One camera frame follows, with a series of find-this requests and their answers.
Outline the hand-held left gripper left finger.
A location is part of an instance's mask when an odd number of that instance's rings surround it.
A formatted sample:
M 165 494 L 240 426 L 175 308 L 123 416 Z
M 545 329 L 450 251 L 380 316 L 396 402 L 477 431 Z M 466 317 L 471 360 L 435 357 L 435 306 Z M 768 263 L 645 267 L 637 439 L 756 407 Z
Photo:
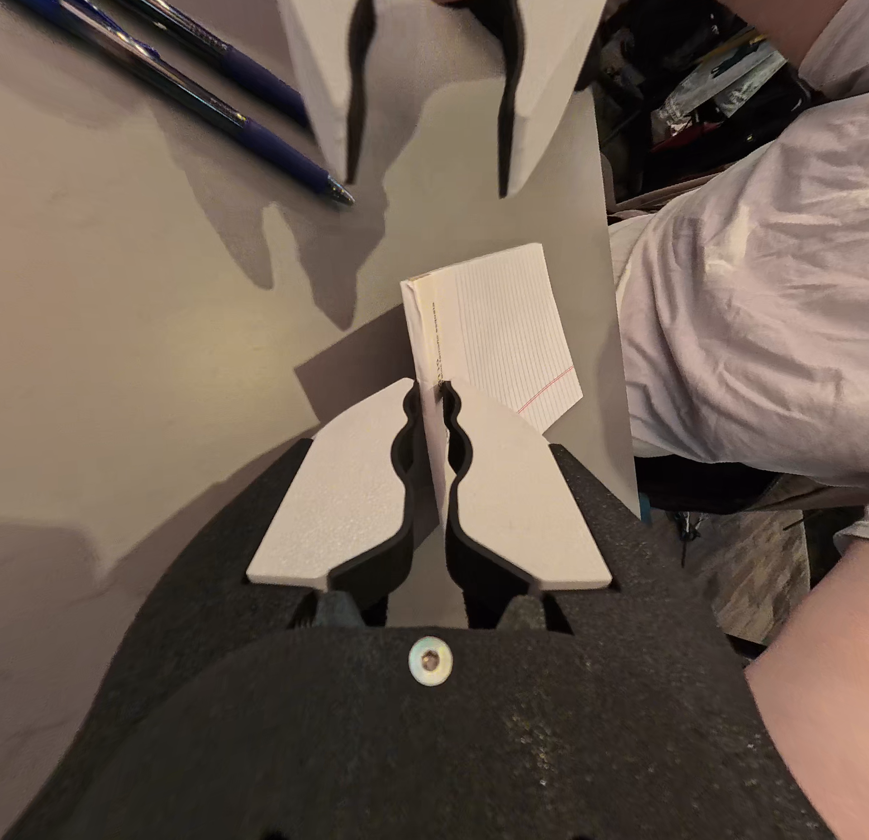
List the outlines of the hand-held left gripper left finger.
M 402 378 L 310 440 L 247 570 L 253 584 L 392 592 L 414 554 L 418 385 Z

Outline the open dark bag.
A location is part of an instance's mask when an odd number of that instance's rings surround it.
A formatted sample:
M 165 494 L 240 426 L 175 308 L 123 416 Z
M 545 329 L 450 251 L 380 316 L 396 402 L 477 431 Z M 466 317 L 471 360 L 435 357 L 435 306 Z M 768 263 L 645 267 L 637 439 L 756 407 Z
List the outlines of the open dark bag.
M 607 0 L 591 66 L 616 205 L 703 182 L 825 101 L 716 0 Z

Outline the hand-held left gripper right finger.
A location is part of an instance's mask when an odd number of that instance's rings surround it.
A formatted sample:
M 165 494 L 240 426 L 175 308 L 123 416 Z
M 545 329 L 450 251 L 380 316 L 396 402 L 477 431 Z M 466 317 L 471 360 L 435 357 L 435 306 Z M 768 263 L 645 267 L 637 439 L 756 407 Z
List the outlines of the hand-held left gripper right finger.
M 545 437 L 463 379 L 444 384 L 448 569 L 465 592 L 600 590 L 613 583 Z

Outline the blue retractable pen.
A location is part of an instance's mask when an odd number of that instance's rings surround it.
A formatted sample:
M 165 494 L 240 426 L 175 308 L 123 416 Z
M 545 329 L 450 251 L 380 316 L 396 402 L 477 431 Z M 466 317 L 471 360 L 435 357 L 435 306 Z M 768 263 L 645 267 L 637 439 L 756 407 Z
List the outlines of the blue retractable pen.
M 186 76 L 149 44 L 137 40 L 91 0 L 16 0 L 50 24 L 89 43 L 185 110 L 200 117 L 311 193 L 351 207 L 353 196 L 326 169 L 271 130 Z
M 309 114 L 298 91 L 167 0 L 118 1 L 165 30 L 236 85 L 291 118 L 300 127 L 311 129 Z

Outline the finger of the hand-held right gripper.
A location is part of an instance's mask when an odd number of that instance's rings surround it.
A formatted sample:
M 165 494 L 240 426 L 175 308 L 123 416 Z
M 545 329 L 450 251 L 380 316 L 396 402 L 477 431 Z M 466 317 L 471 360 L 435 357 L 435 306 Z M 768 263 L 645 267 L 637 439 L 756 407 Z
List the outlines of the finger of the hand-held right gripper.
M 498 190 L 515 195 L 554 137 L 587 61 L 606 0 L 499 0 L 504 88 Z
M 355 183 L 367 114 L 375 0 L 277 0 L 296 80 L 333 175 Z

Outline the dark teal office chair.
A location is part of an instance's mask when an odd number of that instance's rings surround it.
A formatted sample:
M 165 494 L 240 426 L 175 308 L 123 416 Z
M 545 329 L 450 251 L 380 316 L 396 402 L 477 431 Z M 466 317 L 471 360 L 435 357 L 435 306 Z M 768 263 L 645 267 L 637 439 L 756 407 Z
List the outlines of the dark teal office chair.
M 783 476 L 740 463 L 703 464 L 681 456 L 635 457 L 637 488 L 651 507 L 732 515 L 752 508 Z

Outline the person's light shirt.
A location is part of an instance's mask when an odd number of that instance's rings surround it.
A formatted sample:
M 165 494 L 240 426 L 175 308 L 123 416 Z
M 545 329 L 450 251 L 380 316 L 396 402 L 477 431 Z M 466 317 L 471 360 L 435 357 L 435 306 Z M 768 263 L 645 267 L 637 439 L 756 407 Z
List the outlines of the person's light shirt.
M 637 456 L 867 487 L 867 0 L 799 75 L 830 101 L 611 228 Z

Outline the person's left forearm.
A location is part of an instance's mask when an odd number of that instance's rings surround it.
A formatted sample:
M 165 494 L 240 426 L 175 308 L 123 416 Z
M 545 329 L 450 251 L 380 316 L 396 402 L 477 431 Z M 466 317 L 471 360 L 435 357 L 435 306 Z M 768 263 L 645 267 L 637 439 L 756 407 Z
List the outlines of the person's left forearm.
M 745 672 L 766 729 L 837 838 L 868 837 L 867 528 Z

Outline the white lined notepad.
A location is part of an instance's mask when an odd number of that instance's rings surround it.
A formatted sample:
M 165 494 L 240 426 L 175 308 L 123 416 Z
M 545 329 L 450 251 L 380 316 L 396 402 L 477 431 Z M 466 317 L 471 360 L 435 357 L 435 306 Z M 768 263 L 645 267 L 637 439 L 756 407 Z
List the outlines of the white lined notepad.
M 582 398 L 540 244 L 400 284 L 440 522 L 454 471 L 441 387 L 461 379 L 544 434 Z

